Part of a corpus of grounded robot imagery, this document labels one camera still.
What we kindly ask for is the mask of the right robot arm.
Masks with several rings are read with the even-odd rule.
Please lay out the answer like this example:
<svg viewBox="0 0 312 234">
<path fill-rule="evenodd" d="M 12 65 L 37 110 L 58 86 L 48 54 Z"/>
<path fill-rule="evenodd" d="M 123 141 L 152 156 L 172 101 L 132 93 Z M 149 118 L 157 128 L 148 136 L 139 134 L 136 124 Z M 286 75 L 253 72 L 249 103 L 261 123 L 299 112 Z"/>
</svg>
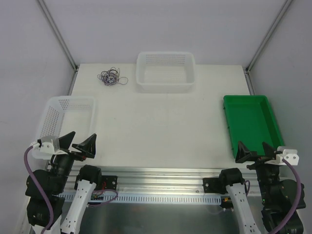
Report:
<svg viewBox="0 0 312 234">
<path fill-rule="evenodd" d="M 252 162 L 247 168 L 254 170 L 257 175 L 263 204 L 263 225 L 270 234 L 301 234 L 304 227 L 297 210 L 306 208 L 306 203 L 304 184 L 295 170 L 299 163 L 297 150 L 286 146 L 273 148 L 265 142 L 262 145 L 264 154 L 259 155 L 249 150 L 243 142 L 238 142 L 235 161 Z M 247 201 L 246 181 L 241 171 L 238 168 L 222 170 L 218 184 L 230 196 L 239 232 L 260 233 Z"/>
</svg>

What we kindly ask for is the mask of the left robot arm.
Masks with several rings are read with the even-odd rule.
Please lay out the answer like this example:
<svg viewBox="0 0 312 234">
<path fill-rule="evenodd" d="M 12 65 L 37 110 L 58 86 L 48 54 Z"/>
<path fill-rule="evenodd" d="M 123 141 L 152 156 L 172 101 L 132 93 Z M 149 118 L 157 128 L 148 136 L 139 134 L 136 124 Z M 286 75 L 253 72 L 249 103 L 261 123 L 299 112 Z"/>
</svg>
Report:
<svg viewBox="0 0 312 234">
<path fill-rule="evenodd" d="M 79 144 L 73 144 L 72 131 L 62 137 L 45 136 L 31 143 L 24 153 L 24 164 L 29 174 L 26 181 L 28 222 L 37 234 L 77 234 L 84 212 L 94 190 L 102 186 L 101 169 L 84 165 L 76 178 L 75 196 L 65 218 L 62 208 L 63 193 L 75 161 L 95 158 L 96 134 Z M 50 157 L 50 170 L 32 171 L 28 162 L 30 151 L 39 150 Z"/>
</svg>

